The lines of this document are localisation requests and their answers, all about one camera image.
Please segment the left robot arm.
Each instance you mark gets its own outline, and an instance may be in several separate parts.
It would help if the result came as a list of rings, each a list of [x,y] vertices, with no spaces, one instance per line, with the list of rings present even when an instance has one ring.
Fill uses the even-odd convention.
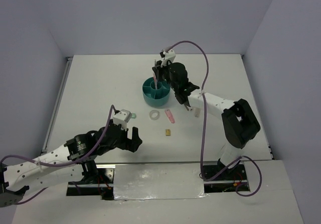
[[[128,129],[110,122],[97,131],[79,134],[57,149],[17,165],[1,163],[1,207],[23,204],[27,193],[41,193],[60,182],[93,183],[100,174],[95,158],[119,148],[136,152],[142,144],[138,128]]]

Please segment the red pen clear barrel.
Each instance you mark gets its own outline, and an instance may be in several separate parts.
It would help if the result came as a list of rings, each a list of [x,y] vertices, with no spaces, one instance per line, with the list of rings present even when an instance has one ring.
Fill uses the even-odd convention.
[[[155,90],[158,90],[158,86],[157,86],[157,78],[156,78],[155,73],[153,73],[153,81],[154,81],[154,88],[155,88]]]

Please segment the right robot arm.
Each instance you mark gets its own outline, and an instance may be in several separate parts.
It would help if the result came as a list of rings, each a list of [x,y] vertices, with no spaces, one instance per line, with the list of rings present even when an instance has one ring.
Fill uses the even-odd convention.
[[[230,179],[236,172],[237,162],[246,144],[260,131],[261,126],[248,101],[244,99],[229,100],[204,92],[192,84],[183,64],[168,61],[162,66],[157,61],[152,68],[158,81],[165,81],[174,91],[180,104],[204,111],[204,120],[211,114],[223,123],[228,146],[219,159],[218,174],[223,179]]]

